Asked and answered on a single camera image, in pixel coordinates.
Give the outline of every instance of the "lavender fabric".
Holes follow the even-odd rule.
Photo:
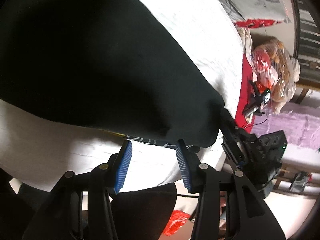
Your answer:
[[[256,116],[251,133],[260,135],[284,130],[288,143],[300,147],[318,150],[320,148],[320,111],[318,108],[301,106],[288,102],[279,114],[272,114],[271,109],[263,109],[266,116]]]

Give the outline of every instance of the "ribbed blue pad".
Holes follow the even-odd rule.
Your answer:
[[[115,191],[118,194],[119,190],[123,188],[125,177],[129,168],[130,160],[132,157],[132,143],[128,141],[128,145],[124,151],[121,164],[116,172]]]
[[[184,187],[187,188],[188,190],[191,190],[189,167],[186,165],[186,160],[183,157],[182,150],[180,148],[179,143],[176,144],[176,156],[177,156]]]

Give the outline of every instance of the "orange plastic bag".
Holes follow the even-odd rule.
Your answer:
[[[174,210],[171,214],[169,222],[167,223],[166,227],[163,230],[163,233],[166,236],[174,235],[180,227],[182,227],[187,220],[190,218],[190,215],[181,211],[181,210]]]

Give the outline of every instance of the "metal screw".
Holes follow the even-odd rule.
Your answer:
[[[209,167],[209,166],[208,166],[206,163],[200,163],[200,164],[199,164],[199,168],[200,168],[201,170],[206,170],[208,167]]]
[[[240,170],[236,170],[236,171],[235,171],[235,175],[236,175],[237,177],[242,177],[242,176],[243,176],[243,172],[240,171]]]
[[[99,169],[100,170],[107,170],[107,169],[109,169],[109,165],[107,163],[100,164]]]
[[[64,174],[64,176],[65,176],[66,178],[71,178],[71,177],[73,176],[73,174],[74,174],[73,171],[67,171],[67,172]]]

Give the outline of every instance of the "bed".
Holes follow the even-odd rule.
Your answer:
[[[140,0],[224,98],[235,117],[242,76],[241,39],[218,0]],[[117,153],[124,138],[103,130],[51,122],[0,100],[0,167],[23,183],[50,191],[66,171],[89,172]],[[122,191],[180,179],[175,150],[133,141]],[[222,134],[198,153],[215,167]]]

